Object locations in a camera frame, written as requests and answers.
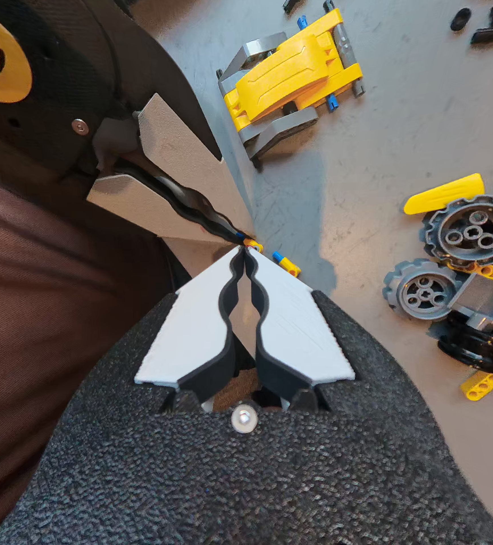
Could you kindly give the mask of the yellow grey brick chassis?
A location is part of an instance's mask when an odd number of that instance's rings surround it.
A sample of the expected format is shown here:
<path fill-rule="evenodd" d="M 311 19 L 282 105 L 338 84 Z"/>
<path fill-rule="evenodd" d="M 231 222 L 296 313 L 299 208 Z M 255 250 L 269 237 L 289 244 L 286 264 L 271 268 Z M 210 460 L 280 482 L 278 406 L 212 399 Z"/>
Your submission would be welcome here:
<path fill-rule="evenodd" d="M 467 324 L 477 330 L 493 330 L 493 265 L 473 265 L 468 279 L 449 304 L 450 313 L 467 317 Z M 461 385 L 470 401 L 479 401 L 493 391 L 493 374 L 476 369 Z"/>

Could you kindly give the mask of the yellow connector with blue pin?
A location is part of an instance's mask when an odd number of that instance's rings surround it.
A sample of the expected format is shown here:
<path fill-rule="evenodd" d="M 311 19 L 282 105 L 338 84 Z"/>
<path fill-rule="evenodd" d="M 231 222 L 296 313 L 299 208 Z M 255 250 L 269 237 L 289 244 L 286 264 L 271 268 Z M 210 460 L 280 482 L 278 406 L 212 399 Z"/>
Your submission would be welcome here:
<path fill-rule="evenodd" d="M 246 247 L 246 248 L 251 248 L 259 253 L 263 253 L 264 252 L 264 246 L 257 242 L 256 240 L 254 239 L 251 239 L 249 237 L 247 237 L 245 234 L 243 233 L 239 233 L 237 232 L 236 233 L 238 239 L 240 239 L 240 242 L 241 244 Z"/>

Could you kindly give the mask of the grey desk with wooden edge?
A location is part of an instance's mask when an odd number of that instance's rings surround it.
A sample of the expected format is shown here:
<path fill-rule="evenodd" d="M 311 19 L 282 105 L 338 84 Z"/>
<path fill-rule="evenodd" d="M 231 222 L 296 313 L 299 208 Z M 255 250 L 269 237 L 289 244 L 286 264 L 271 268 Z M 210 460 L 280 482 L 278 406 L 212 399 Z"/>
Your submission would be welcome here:
<path fill-rule="evenodd" d="M 182 69 L 268 254 L 299 265 L 397 359 L 424 396 L 455 460 L 493 514 L 493 392 L 465 399 L 472 370 L 438 350 L 427 325 L 382 297 L 395 264 L 426 257 L 411 195 L 480 173 L 493 195 L 493 45 L 474 48 L 493 1 L 335 1 L 364 74 L 311 128 L 281 142 L 258 173 L 223 105 L 216 71 L 244 43 L 313 21 L 322 1 L 137 1 L 136 21 Z"/>

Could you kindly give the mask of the large grey wheel hub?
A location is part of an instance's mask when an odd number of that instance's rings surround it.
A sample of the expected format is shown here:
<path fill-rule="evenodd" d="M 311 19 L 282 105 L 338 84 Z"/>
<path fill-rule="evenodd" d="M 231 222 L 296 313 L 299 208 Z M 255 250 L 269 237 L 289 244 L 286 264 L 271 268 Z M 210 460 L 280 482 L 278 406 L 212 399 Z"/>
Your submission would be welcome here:
<path fill-rule="evenodd" d="M 493 265 L 493 196 L 450 202 L 424 222 L 425 250 L 457 268 Z"/>

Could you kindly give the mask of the yellow curved panel piece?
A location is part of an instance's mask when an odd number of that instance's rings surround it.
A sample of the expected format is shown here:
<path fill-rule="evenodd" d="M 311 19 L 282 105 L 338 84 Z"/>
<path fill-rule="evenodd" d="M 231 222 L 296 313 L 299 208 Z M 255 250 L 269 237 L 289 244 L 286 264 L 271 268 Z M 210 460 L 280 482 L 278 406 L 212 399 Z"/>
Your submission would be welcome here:
<path fill-rule="evenodd" d="M 481 194 L 485 194 L 484 181 L 481 174 L 474 173 L 412 195 L 405 202 L 402 211 L 405 215 L 424 214 L 444 209 L 451 202 L 470 200 Z"/>

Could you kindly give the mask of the yellow and grey brick assembly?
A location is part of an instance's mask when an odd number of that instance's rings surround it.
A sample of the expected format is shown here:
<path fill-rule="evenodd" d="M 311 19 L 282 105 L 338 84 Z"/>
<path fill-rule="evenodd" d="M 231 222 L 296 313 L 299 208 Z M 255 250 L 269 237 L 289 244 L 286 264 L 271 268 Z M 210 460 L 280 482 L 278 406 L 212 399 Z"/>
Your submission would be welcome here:
<path fill-rule="evenodd" d="M 242 45 L 226 70 L 218 70 L 220 93 L 249 160 L 261 170 L 262 156 L 319 119 L 317 108 L 338 109 L 338 95 L 365 93 L 363 72 L 343 17 L 333 1 L 324 16 L 299 31 Z"/>

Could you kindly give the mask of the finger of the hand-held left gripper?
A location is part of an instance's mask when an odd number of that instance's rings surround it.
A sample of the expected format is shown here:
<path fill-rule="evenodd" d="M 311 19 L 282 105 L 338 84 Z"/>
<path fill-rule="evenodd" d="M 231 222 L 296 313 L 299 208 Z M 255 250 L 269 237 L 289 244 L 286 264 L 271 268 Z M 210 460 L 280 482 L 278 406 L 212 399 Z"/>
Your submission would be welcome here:
<path fill-rule="evenodd" d="M 159 94 L 139 114 L 144 155 L 184 187 L 205 196 L 215 210 L 247 237 L 255 228 L 225 160 L 217 160 Z M 160 195 L 142 183 L 140 225 L 164 239 L 221 241 L 207 228 L 181 217 Z"/>
<path fill-rule="evenodd" d="M 238 190 L 230 181 L 196 179 L 194 175 L 178 181 L 202 193 L 231 222 L 238 218 Z M 201 225 L 182 218 L 160 195 L 127 174 L 99 178 L 90 190 L 87 201 L 140 226 L 162 238 L 195 242 L 221 242 Z"/>

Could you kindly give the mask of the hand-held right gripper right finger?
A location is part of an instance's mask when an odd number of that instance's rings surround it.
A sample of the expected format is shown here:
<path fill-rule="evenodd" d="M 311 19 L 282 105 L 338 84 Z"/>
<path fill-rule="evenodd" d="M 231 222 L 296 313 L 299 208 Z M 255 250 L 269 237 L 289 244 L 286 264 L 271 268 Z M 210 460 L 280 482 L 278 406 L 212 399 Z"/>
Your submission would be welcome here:
<path fill-rule="evenodd" d="M 256 369 L 262 385 L 291 403 L 299 390 L 355 380 L 313 290 L 263 254 L 245 250 L 256 327 Z"/>

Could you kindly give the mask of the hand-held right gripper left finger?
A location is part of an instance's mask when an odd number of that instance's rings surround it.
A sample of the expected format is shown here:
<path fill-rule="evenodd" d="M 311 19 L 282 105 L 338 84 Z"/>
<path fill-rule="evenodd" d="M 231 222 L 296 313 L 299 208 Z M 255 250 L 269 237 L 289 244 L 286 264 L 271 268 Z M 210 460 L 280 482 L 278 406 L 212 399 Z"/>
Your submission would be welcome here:
<path fill-rule="evenodd" d="M 243 247 L 234 248 L 175 292 L 136 384 L 191 391 L 204 403 L 247 369 L 247 349 L 229 318 L 238 302 L 244 254 Z"/>

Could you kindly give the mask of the small grey wheel hub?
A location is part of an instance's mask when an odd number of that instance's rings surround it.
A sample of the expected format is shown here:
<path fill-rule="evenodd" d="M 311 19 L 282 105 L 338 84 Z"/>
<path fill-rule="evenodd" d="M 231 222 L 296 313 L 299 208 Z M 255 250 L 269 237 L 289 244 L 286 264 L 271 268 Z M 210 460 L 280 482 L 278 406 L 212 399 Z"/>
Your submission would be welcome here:
<path fill-rule="evenodd" d="M 465 276 L 425 258 L 400 262 L 385 276 L 382 295 L 401 316 L 438 322 L 450 312 L 449 304 Z"/>

